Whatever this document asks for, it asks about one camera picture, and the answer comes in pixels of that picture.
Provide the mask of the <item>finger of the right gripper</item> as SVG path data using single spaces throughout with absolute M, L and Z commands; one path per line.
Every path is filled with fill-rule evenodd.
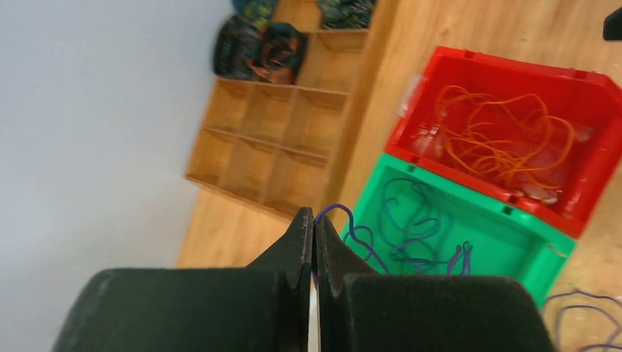
M 622 41 L 622 7 L 604 19 L 602 37 L 606 41 Z

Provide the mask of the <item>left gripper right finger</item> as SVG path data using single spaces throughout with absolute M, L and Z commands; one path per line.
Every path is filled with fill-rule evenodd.
M 379 274 L 315 218 L 322 351 L 553 351 L 532 296 L 498 276 Z

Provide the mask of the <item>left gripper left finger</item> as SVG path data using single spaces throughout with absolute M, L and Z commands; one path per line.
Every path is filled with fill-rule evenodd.
M 310 208 L 242 268 L 111 268 L 85 284 L 54 351 L 305 351 Z

